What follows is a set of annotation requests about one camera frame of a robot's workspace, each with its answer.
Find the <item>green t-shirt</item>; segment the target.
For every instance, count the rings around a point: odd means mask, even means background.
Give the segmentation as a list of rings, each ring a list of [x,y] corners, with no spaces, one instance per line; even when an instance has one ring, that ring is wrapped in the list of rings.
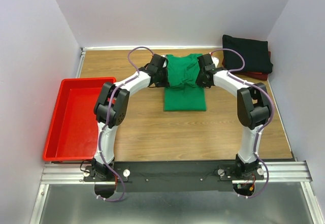
[[[196,84],[201,53],[177,57],[167,55],[168,82],[165,88],[165,111],[206,111],[205,91]]]

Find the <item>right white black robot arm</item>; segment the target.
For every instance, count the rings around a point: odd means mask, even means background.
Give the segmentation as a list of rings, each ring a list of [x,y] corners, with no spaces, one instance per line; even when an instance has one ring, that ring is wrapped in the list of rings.
[[[273,101],[263,83],[251,83],[223,68],[217,68],[211,54],[199,56],[198,64],[198,86],[217,86],[237,99],[237,117],[243,127],[243,134],[232,174],[245,179],[258,169],[259,145],[263,130],[274,115]]]

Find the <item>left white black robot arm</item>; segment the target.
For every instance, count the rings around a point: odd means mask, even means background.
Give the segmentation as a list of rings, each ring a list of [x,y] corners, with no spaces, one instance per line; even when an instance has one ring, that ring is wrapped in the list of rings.
[[[125,119],[129,98],[152,84],[167,87],[167,64],[165,56],[154,54],[147,65],[130,77],[116,83],[106,82],[102,86],[94,106],[99,135],[96,153],[91,161],[100,180],[106,181],[112,177],[115,137],[118,126]]]

